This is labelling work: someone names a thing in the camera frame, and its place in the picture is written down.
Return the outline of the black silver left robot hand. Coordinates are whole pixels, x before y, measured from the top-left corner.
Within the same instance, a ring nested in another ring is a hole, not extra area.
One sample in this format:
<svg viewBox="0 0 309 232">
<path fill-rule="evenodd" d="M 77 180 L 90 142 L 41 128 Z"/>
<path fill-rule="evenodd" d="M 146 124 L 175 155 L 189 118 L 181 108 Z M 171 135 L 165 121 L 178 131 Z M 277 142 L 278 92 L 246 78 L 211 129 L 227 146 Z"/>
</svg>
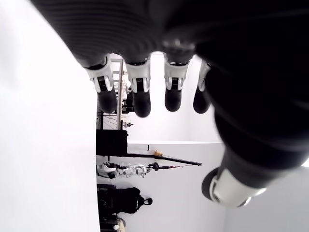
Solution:
<svg viewBox="0 0 309 232">
<path fill-rule="evenodd" d="M 194 110 L 214 107 L 225 144 L 202 192 L 241 207 L 309 158 L 306 0 L 35 0 L 87 71 L 101 109 L 117 108 L 110 54 L 126 63 L 133 107 L 146 117 L 150 55 L 164 54 L 165 106 L 177 111 L 192 56 L 202 63 Z"/>
</svg>

